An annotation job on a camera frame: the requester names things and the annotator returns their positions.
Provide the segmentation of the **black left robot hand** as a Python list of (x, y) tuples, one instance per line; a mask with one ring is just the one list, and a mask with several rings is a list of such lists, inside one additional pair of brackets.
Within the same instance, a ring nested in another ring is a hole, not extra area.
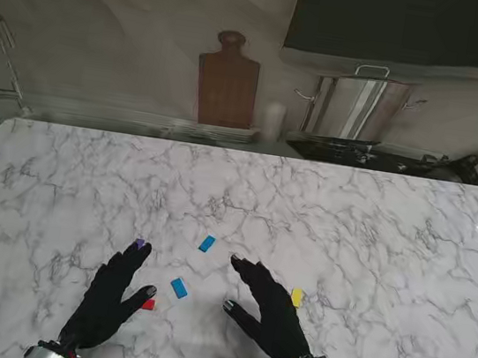
[(70, 316), (60, 334), (59, 342), (66, 348), (88, 349), (113, 337), (120, 326), (142, 309), (156, 295), (157, 288), (147, 285), (129, 299), (123, 299), (135, 272), (152, 252), (152, 245), (132, 243), (99, 267), (86, 290), (81, 304)]

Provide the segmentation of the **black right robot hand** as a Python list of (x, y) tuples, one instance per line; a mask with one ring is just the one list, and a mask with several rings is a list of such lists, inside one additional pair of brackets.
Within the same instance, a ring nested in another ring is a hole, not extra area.
[(236, 254), (231, 265), (248, 286), (258, 303), (257, 320), (234, 300), (226, 300), (223, 309), (238, 326), (271, 358), (311, 357), (295, 305), (288, 291), (261, 262), (251, 263)]

